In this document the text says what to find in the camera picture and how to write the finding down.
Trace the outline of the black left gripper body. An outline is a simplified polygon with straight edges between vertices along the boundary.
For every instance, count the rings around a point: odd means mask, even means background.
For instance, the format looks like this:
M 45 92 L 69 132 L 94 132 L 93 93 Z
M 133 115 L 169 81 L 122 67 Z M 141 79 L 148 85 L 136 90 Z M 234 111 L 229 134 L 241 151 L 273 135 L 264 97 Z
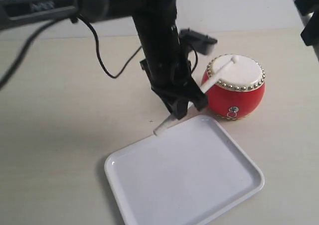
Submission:
M 176 28 L 176 11 L 142 11 L 133 21 L 145 54 L 143 68 L 151 89 L 168 106 L 195 102 L 197 85 L 191 78 L 185 45 Z

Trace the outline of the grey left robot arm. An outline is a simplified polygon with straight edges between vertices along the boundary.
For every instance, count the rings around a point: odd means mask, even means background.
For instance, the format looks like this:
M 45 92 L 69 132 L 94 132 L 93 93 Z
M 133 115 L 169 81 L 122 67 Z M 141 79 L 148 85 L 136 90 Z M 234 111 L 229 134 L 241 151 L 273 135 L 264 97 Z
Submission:
M 93 23 L 131 17 L 145 58 L 151 89 L 167 110 L 182 119 L 192 103 L 198 111 L 208 104 L 207 95 L 192 78 L 194 66 L 188 55 L 200 48 L 185 39 L 176 26 L 177 0 L 0 0 L 0 28 L 6 30 L 42 23 L 23 44 L 11 66 L 1 77 L 4 87 L 23 62 L 33 41 L 46 29 L 64 21 Z

